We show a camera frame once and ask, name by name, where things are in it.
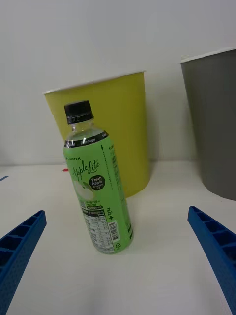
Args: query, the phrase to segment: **white table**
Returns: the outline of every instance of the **white table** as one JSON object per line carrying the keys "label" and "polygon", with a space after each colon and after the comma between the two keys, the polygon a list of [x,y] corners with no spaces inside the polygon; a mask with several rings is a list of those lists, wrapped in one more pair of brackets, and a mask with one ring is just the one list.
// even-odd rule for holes
{"label": "white table", "polygon": [[207,191],[193,163],[153,165],[128,198],[134,240],[115,255],[94,249],[62,169],[0,168],[0,237],[41,209],[47,218],[8,315],[231,314],[187,214],[196,205],[236,232],[236,202]]}

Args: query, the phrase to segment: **gray bin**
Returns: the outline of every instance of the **gray bin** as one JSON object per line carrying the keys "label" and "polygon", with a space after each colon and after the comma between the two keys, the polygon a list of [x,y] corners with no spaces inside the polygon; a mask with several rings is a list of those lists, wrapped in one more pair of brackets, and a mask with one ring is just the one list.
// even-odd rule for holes
{"label": "gray bin", "polygon": [[181,63],[206,188],[236,200],[236,49]]}

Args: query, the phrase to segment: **yellow paper bucket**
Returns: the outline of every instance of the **yellow paper bucket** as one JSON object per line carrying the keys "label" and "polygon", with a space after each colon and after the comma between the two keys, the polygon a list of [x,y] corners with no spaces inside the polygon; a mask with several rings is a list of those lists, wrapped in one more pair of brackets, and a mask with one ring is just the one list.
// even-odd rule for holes
{"label": "yellow paper bucket", "polygon": [[44,93],[63,139],[70,131],[64,105],[89,100],[94,124],[106,130],[115,144],[120,177],[129,197],[149,182],[144,73]]}

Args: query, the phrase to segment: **nutrition facts label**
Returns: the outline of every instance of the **nutrition facts label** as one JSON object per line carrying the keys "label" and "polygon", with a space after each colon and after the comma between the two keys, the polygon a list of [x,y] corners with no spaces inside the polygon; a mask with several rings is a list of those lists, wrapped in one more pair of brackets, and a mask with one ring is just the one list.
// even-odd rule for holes
{"label": "nutrition facts label", "polygon": [[104,253],[114,252],[113,242],[104,210],[91,211],[83,208],[82,210],[94,246]]}

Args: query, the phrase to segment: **bottle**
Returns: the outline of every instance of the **bottle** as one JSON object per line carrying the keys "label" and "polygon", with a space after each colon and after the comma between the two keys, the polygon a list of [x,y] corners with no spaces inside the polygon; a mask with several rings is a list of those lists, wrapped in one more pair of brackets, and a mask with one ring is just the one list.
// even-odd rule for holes
{"label": "bottle", "polygon": [[131,243],[133,230],[113,141],[93,126],[88,100],[64,108],[72,132],[63,153],[92,242],[102,253],[120,252]]}

